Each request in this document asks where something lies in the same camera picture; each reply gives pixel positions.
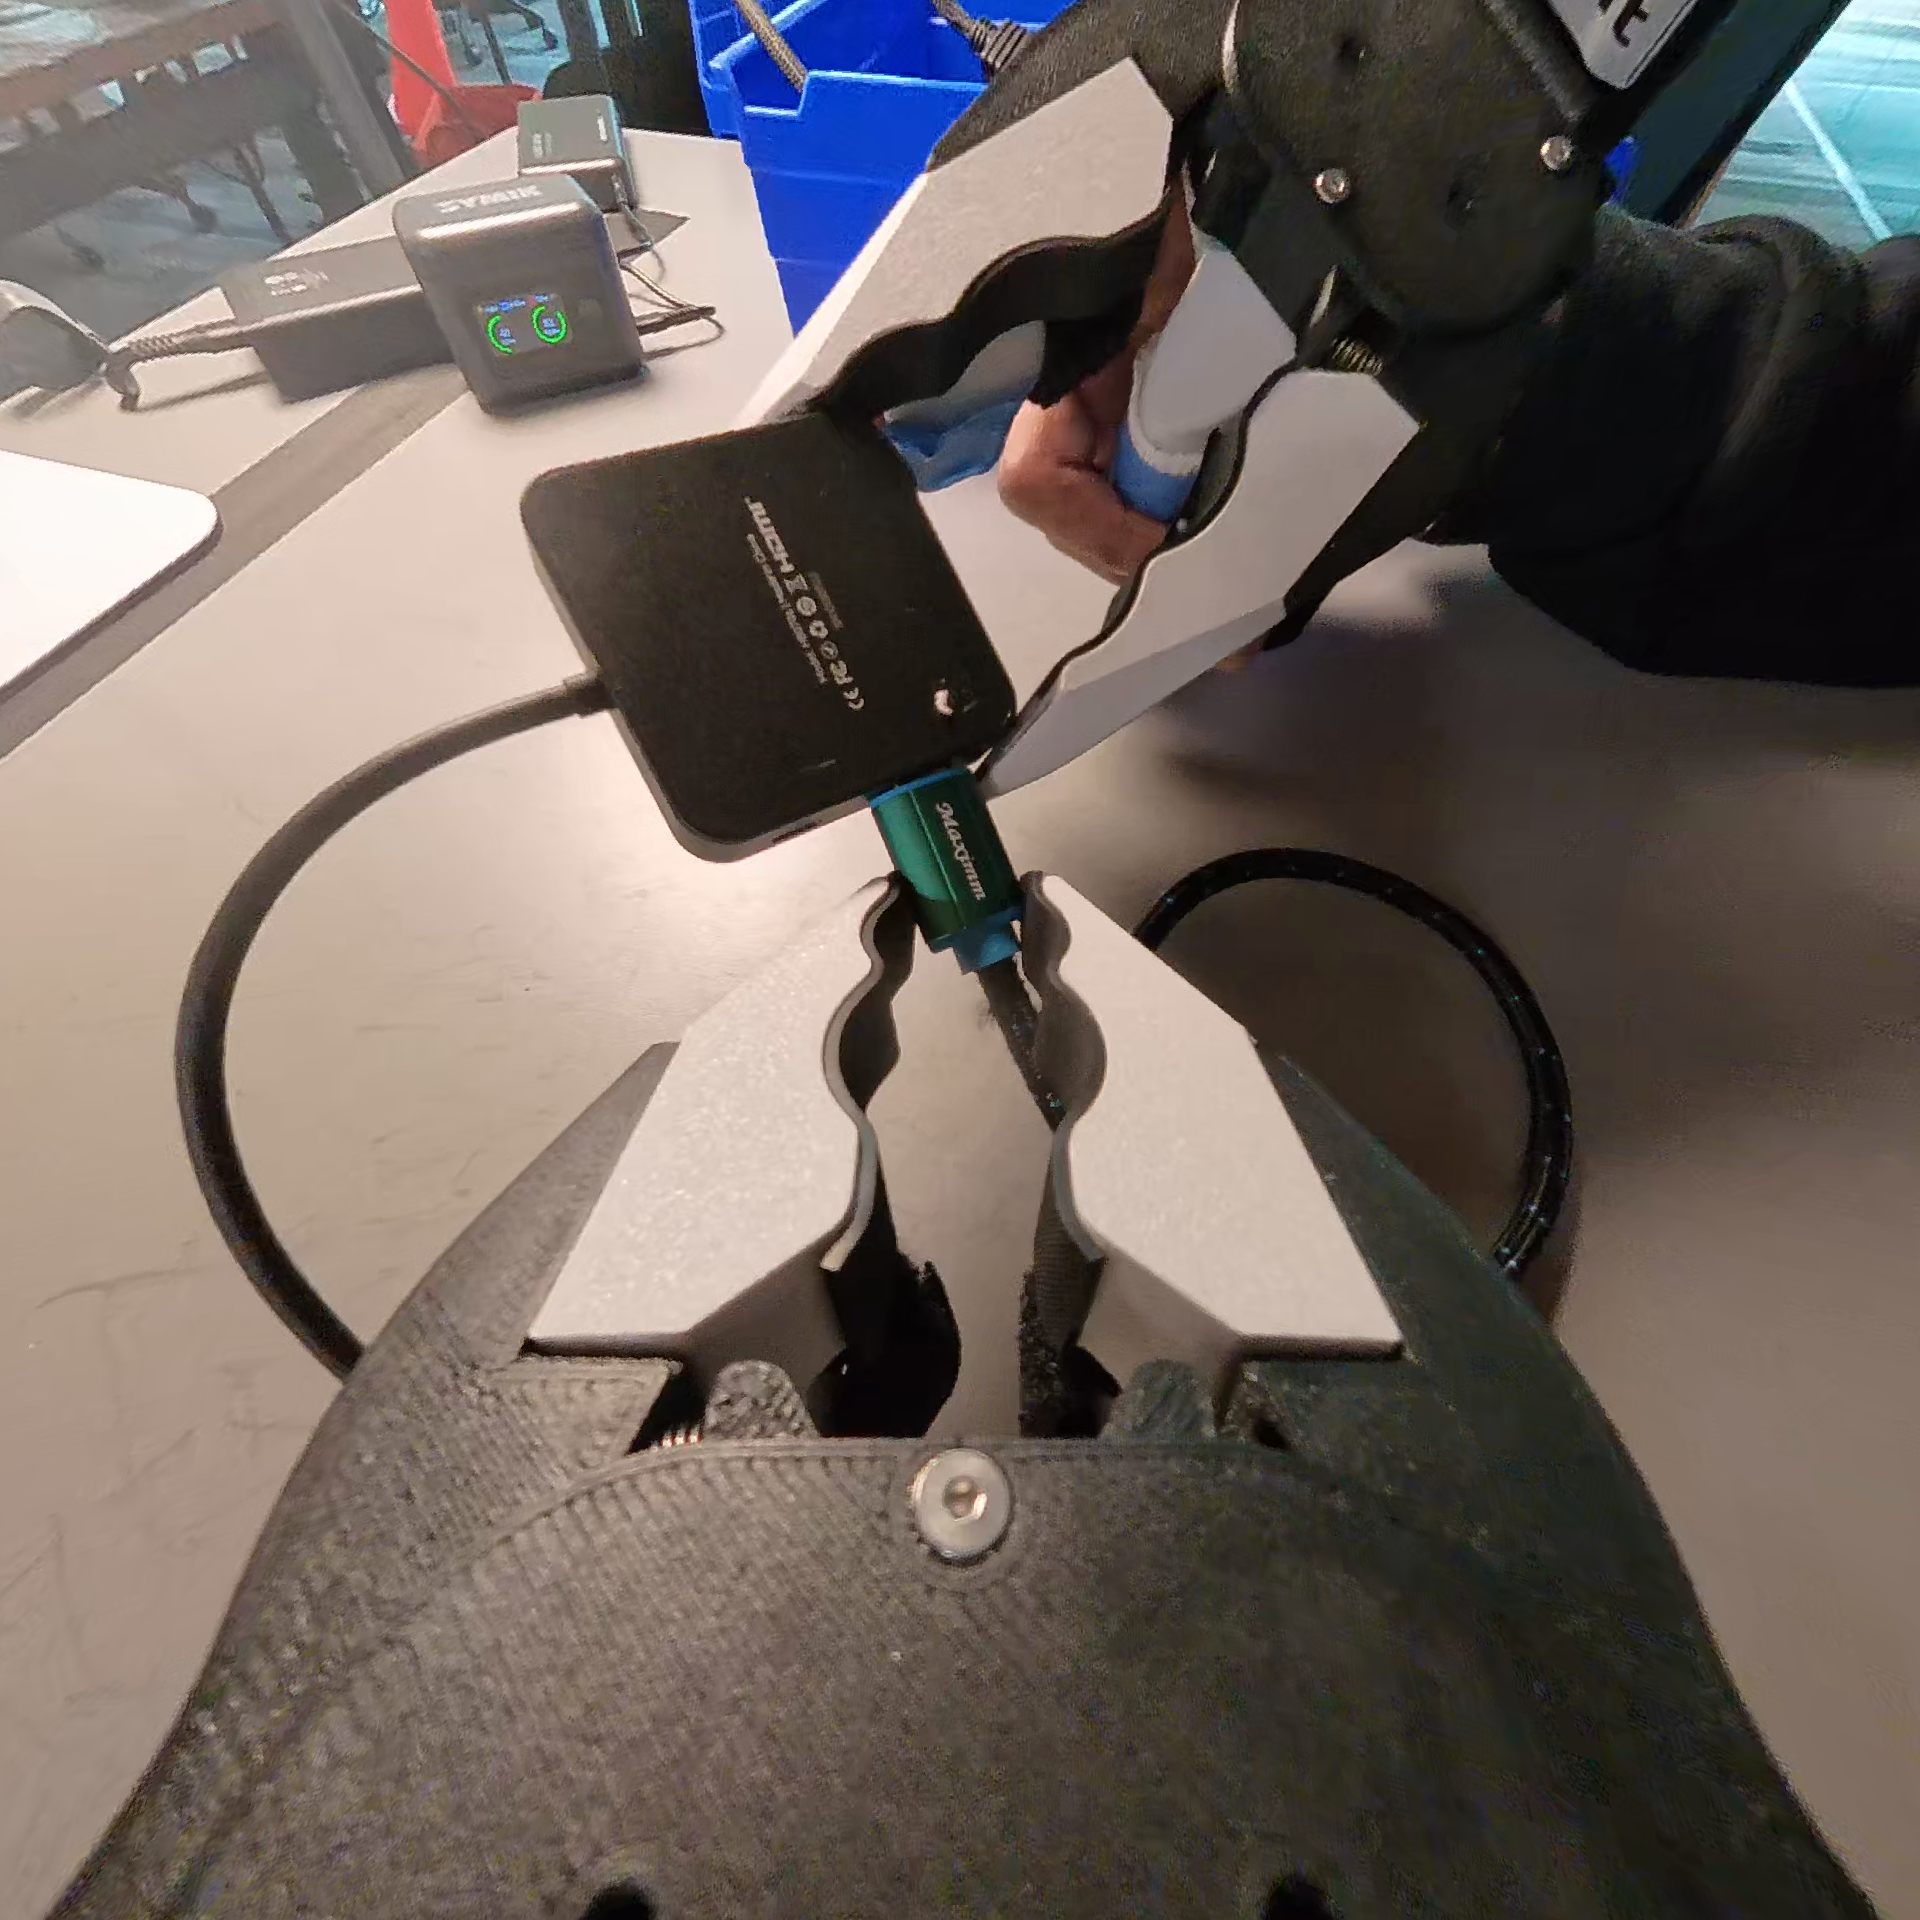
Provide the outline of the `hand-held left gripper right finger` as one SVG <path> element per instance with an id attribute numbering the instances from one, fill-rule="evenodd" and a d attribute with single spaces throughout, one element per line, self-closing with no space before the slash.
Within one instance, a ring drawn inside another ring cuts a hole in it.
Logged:
<path id="1" fill-rule="evenodd" d="M 1402 1326 L 1250 1034 L 1067 880 L 1027 880 L 1049 1196 L 1097 1362 L 1394 1359 Z"/>

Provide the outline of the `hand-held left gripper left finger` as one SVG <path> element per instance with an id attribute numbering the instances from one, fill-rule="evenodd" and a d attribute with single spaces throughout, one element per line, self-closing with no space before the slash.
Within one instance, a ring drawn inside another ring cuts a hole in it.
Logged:
<path id="1" fill-rule="evenodd" d="M 809 924 L 668 1049 L 529 1329 L 554 1355 L 827 1364 L 830 1273 L 881 1191 L 898 1063 L 900 880 Z"/>

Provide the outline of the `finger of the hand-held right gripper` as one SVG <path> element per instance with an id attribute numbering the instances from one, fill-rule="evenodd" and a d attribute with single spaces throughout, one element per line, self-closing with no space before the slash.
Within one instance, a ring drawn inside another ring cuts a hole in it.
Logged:
<path id="1" fill-rule="evenodd" d="M 1001 337 L 1094 315 L 1152 264 L 1173 120 L 1134 62 L 931 164 L 738 414 L 857 418 L 932 401 Z"/>
<path id="2" fill-rule="evenodd" d="M 1169 539 L 1104 631 L 1056 665 L 982 763 L 980 791 L 1006 798 L 1062 771 L 1274 630 L 1414 432 L 1366 375 L 1282 375 L 1249 417 L 1210 516 Z"/>

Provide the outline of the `large blue bin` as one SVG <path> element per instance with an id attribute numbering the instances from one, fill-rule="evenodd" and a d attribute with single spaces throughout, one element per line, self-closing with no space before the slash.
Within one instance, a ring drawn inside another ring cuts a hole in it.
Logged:
<path id="1" fill-rule="evenodd" d="M 804 68 L 793 82 L 737 4 L 689 4 L 709 129 L 752 177 L 792 330 L 803 330 L 931 151 L 985 86 L 926 2 L 765 4 Z"/>

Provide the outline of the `black hdmi switch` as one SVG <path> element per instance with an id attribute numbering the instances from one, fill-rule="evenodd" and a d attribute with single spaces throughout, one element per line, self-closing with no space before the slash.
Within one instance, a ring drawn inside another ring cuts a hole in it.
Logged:
<path id="1" fill-rule="evenodd" d="M 520 520 L 697 858 L 750 858 L 1012 732 L 1016 687 L 875 423 L 806 414 L 544 471 Z"/>

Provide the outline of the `person's right forearm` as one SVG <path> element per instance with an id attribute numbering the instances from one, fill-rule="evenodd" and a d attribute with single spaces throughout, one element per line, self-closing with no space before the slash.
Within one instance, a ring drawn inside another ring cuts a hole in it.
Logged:
<path id="1" fill-rule="evenodd" d="M 1917 239 L 1605 209 L 1429 544 L 1621 665 L 1917 687 Z"/>

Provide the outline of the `person's right hand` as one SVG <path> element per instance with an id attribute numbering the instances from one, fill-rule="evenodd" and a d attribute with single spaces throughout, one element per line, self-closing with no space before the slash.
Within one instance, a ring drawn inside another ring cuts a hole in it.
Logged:
<path id="1" fill-rule="evenodd" d="M 1115 588 L 1132 584 L 1169 535 L 1114 488 L 1134 370 L 1137 355 L 1123 352 L 1056 403 L 1024 403 L 996 466 L 1009 513 Z"/>

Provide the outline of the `small grey device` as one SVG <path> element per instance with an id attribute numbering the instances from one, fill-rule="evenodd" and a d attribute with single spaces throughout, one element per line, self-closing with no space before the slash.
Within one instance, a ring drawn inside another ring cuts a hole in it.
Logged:
<path id="1" fill-rule="evenodd" d="M 606 215 L 640 204 L 617 102 L 603 92 L 520 104 L 516 174 L 570 179 Z"/>

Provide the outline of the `black power bank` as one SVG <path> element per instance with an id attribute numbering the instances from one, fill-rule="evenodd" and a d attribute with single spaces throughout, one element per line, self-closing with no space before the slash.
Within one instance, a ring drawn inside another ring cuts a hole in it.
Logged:
<path id="1" fill-rule="evenodd" d="M 601 209 L 566 177 L 420 193 L 392 210 L 468 394 L 490 417 L 640 375 L 640 332 Z"/>

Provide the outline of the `red plastic bin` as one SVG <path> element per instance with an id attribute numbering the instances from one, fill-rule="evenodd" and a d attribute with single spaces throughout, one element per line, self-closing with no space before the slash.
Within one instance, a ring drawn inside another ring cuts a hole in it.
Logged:
<path id="1" fill-rule="evenodd" d="M 392 105 L 424 168 L 442 164 L 492 137 L 488 116 L 452 76 L 432 2 L 384 2 Z"/>

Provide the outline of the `black power adapter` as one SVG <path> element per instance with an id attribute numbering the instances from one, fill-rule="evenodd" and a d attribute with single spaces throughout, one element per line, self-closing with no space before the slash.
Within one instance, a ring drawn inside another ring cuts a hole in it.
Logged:
<path id="1" fill-rule="evenodd" d="M 218 282 L 243 346 L 284 401 L 315 401 L 452 363 L 392 233 L 236 268 Z"/>

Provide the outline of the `wooden work table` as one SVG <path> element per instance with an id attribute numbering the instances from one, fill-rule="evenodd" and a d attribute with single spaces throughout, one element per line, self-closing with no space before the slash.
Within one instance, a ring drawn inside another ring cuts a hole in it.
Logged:
<path id="1" fill-rule="evenodd" d="M 2 235 L 125 191 L 174 198 L 202 161 L 234 161 L 288 239 L 251 148 L 275 135 L 320 215 L 339 220 L 417 177 L 373 76 L 381 42 L 355 4 L 4 4 Z"/>

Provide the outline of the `white base lamp stand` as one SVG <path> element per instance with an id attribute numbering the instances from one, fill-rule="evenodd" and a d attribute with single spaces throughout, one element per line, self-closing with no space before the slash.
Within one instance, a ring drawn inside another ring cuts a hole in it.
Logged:
<path id="1" fill-rule="evenodd" d="M 30 687 L 220 535 L 205 495 L 4 451 L 2 692 Z"/>

